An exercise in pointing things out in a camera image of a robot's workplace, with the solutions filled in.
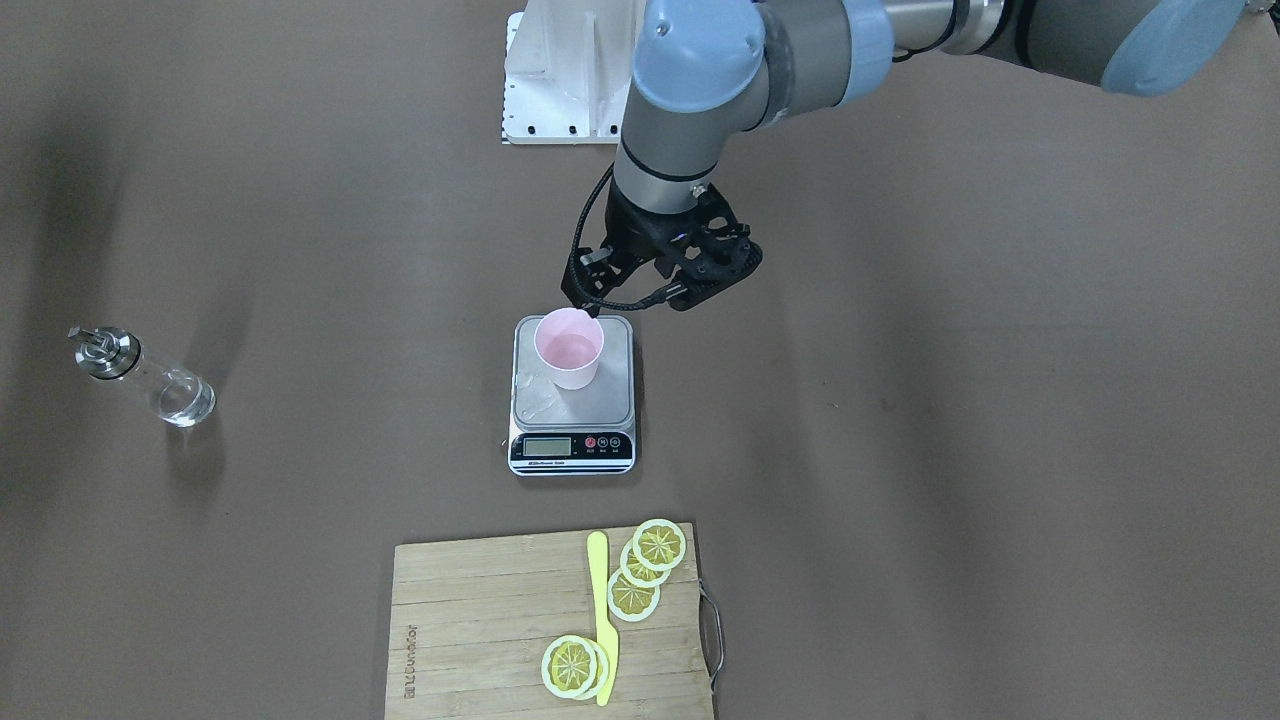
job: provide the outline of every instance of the white plastic bracket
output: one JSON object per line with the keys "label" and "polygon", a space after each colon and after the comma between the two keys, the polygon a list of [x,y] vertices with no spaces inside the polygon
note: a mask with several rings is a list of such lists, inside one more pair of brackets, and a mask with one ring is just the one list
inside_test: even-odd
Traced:
{"label": "white plastic bracket", "polygon": [[507,19],[502,140],[617,142],[644,0],[529,0]]}

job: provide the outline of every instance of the stack of lemon slices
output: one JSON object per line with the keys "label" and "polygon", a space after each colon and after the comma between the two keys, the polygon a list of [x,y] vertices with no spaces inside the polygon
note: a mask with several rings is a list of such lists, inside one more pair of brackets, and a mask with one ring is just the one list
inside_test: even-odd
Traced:
{"label": "stack of lemon slices", "polygon": [[[622,547],[609,578],[609,611],[639,623],[658,607],[662,583],[685,559],[685,533],[671,520],[646,520]],[[591,700],[609,679],[604,648],[590,638],[561,635],[543,653],[543,684],[556,697]]]}
{"label": "stack of lemon slices", "polygon": [[609,578],[608,602],[614,618],[639,623],[653,615],[662,584],[685,559],[685,533],[671,520],[646,520],[636,528]]}

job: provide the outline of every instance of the cutting board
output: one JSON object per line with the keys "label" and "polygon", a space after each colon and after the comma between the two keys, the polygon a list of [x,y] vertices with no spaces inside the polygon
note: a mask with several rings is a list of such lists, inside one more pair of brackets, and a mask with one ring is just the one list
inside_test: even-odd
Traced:
{"label": "cutting board", "polygon": [[[553,639],[595,637],[591,530],[397,547],[387,720],[713,720],[698,546],[694,527],[680,527],[689,551],[662,585],[657,610],[639,623],[613,618],[620,671],[605,707],[557,698],[541,682]],[[611,574],[634,530],[604,530]]]}

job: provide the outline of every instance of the plastic cup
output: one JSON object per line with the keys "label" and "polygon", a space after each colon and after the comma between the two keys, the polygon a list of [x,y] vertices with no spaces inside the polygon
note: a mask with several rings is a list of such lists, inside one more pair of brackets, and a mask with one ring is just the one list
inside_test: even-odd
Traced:
{"label": "plastic cup", "polygon": [[553,383],[579,389],[595,378],[604,350],[604,327],[586,310],[561,307],[538,322],[534,348],[550,369]]}

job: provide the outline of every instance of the metal pourer lid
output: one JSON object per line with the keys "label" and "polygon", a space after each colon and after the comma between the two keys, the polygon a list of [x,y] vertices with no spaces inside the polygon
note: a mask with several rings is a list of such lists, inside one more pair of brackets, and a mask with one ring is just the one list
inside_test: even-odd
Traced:
{"label": "metal pourer lid", "polygon": [[100,380],[111,380],[128,373],[138,361],[142,343],[120,328],[82,329],[79,325],[67,333],[67,340],[78,342],[76,364],[81,370]]}

